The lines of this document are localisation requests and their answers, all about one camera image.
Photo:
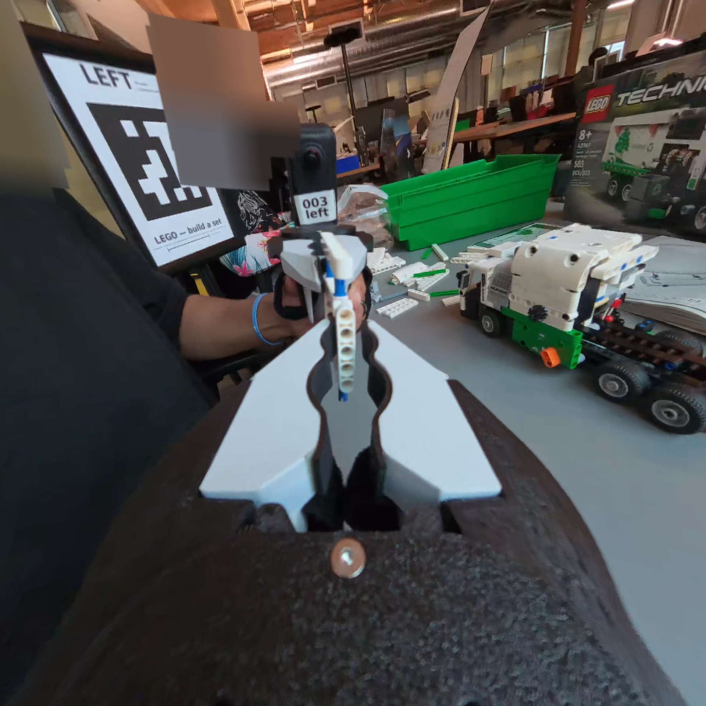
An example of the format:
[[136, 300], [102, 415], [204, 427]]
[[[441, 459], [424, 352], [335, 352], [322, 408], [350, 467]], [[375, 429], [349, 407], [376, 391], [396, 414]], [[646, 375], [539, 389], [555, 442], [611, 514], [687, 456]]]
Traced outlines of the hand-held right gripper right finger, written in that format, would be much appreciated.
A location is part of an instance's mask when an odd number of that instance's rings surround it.
[[359, 343], [362, 387], [345, 404], [345, 450], [363, 452], [364, 463], [349, 483], [395, 505], [498, 497], [455, 380], [376, 322], [361, 327]]

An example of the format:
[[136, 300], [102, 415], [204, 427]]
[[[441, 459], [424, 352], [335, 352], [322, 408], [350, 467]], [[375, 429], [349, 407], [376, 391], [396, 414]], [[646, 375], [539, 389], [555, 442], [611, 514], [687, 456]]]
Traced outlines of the printed cardboard lego box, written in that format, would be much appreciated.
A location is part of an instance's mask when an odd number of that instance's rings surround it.
[[609, 68], [584, 99], [564, 216], [705, 241], [705, 46]]

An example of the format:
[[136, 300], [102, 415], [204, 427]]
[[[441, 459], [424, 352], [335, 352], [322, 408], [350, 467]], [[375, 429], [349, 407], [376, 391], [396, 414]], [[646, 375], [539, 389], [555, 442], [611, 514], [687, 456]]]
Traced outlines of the black framed marker sign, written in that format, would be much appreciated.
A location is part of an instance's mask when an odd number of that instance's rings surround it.
[[121, 235], [167, 274], [237, 249], [220, 192], [181, 181], [152, 58], [21, 27], [54, 114]]

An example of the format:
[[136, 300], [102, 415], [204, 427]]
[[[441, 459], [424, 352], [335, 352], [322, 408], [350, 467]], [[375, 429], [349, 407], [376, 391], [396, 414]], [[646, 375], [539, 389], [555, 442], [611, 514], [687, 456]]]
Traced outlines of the white and green lego truck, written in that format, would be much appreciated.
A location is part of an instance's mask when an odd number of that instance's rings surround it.
[[547, 368], [590, 372], [607, 401], [638, 407], [674, 435], [705, 432], [705, 347], [656, 322], [625, 323], [633, 287], [657, 256], [639, 234], [572, 224], [529, 241], [468, 246], [453, 259], [460, 313]]

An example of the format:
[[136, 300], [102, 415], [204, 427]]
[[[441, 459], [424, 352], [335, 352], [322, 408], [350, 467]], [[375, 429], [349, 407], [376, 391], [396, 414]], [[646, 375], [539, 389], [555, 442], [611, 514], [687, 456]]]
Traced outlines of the green plastic bin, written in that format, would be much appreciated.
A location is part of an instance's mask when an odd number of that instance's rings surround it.
[[425, 249], [542, 218], [559, 154], [501, 154], [382, 186], [401, 247]]

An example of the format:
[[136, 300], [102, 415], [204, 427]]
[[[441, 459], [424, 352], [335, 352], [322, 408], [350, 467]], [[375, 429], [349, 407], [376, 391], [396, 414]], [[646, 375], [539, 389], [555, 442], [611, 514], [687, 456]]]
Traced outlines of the long wooden workbench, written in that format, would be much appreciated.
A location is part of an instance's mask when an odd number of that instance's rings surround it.
[[570, 112], [517, 123], [509, 123], [504, 125], [493, 123], [468, 128], [467, 130], [459, 131], [454, 134], [453, 139], [451, 140], [451, 143], [453, 144], [451, 154], [454, 154], [455, 145], [458, 143], [479, 143], [481, 140], [487, 139], [491, 143], [491, 149], [485, 159], [487, 161], [492, 161], [498, 154], [496, 142], [498, 140], [505, 140], [512, 137], [522, 139], [524, 154], [529, 154], [530, 147], [535, 145], [534, 134], [537, 131], [543, 131], [543, 133], [552, 131], [554, 129], [553, 126], [566, 122], [574, 124], [576, 115], [577, 114], [575, 112]]

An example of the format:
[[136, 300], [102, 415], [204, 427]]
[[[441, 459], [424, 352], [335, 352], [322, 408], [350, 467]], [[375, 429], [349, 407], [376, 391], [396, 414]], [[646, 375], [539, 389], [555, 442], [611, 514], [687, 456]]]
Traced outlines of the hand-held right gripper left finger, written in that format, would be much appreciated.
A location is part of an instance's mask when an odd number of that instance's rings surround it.
[[342, 474], [321, 404], [334, 353], [332, 322], [321, 321], [254, 375], [201, 482], [204, 497], [279, 505], [297, 532], [342, 528]]

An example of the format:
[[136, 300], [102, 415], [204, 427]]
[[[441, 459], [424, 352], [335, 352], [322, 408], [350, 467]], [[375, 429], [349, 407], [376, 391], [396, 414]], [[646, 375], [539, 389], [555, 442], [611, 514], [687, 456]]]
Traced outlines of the white lego beam assembly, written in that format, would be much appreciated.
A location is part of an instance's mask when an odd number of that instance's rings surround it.
[[325, 313], [331, 319], [338, 357], [338, 399], [346, 402], [354, 388], [356, 315], [349, 287], [357, 277], [354, 258], [339, 236], [320, 232], [325, 260]]

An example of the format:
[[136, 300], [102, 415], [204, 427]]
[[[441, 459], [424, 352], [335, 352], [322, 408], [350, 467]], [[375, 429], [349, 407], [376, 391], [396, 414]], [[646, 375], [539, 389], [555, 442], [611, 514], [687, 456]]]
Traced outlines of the person's left hand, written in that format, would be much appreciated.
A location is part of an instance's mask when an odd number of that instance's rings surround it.
[[[348, 296], [352, 301], [356, 317], [356, 332], [368, 317], [371, 303], [368, 286], [371, 282], [372, 275], [367, 268], [364, 268], [348, 288]], [[275, 284], [274, 307], [275, 313], [283, 320], [280, 328], [284, 331], [285, 339], [300, 338], [312, 328], [313, 323], [306, 308], [303, 287], [283, 272], [279, 274]]]

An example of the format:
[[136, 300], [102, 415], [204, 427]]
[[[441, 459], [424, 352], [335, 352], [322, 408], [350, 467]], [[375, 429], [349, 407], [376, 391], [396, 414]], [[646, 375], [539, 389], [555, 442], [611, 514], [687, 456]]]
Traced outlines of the pile of white lego pieces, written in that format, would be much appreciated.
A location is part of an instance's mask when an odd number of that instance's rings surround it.
[[367, 255], [367, 266], [374, 277], [389, 275], [388, 283], [395, 288], [394, 292], [382, 295], [378, 280], [370, 286], [370, 296], [377, 306], [377, 313], [389, 319], [397, 318], [422, 302], [438, 299], [445, 306], [460, 304], [460, 289], [440, 290], [437, 286], [450, 275], [452, 264], [461, 265], [463, 269], [457, 274], [461, 281], [470, 264], [481, 259], [484, 251], [469, 248], [453, 258], [448, 258], [439, 246], [434, 244], [431, 251], [437, 255], [438, 261], [419, 260], [411, 264], [399, 257], [391, 255], [385, 248], [375, 248]]

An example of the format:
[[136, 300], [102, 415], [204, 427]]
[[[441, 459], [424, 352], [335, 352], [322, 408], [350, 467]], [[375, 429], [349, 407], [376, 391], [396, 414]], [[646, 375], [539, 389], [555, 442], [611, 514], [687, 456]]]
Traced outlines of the black light stand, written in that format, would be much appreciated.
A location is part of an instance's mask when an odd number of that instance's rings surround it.
[[354, 132], [358, 131], [357, 106], [354, 98], [354, 88], [352, 86], [352, 76], [349, 68], [347, 46], [354, 41], [362, 39], [363, 36], [364, 31], [362, 22], [355, 21], [333, 26], [323, 39], [323, 44], [328, 49], [340, 49]]

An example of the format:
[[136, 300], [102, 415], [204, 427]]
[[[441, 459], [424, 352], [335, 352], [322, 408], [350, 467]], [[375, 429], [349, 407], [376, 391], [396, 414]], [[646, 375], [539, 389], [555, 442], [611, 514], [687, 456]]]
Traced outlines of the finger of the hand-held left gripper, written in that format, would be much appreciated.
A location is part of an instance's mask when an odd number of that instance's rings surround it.
[[366, 267], [367, 249], [357, 236], [332, 237], [332, 292], [348, 293]]
[[325, 316], [328, 261], [322, 239], [283, 239], [280, 253], [282, 269], [303, 289], [310, 322]]

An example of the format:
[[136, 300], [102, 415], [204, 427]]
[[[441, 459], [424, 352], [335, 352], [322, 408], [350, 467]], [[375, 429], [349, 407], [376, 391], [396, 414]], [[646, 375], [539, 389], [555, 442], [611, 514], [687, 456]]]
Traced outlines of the green printed paper sheet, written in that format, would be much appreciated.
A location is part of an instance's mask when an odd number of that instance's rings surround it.
[[561, 224], [551, 224], [548, 222], [534, 222], [516, 227], [502, 234], [497, 234], [485, 238], [481, 242], [469, 245], [466, 248], [467, 252], [475, 252], [478, 250], [498, 249], [505, 247], [506, 243], [528, 242], [551, 231], [560, 230]]

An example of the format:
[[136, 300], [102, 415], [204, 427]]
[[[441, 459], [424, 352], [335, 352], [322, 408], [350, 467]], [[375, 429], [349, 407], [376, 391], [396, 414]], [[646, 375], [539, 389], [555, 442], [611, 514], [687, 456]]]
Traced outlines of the person's left forearm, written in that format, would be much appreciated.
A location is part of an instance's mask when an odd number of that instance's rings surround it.
[[188, 295], [179, 324], [182, 357], [188, 361], [212, 361], [274, 344], [273, 338], [256, 332], [254, 304], [254, 299]]

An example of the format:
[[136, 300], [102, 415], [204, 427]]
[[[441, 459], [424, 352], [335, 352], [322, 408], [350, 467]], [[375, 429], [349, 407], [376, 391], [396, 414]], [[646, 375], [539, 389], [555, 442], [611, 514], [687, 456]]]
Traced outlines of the clear plastic bag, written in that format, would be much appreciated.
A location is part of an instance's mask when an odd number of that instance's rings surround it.
[[389, 249], [394, 244], [387, 194], [372, 184], [349, 184], [338, 188], [338, 223], [370, 234], [375, 248]]

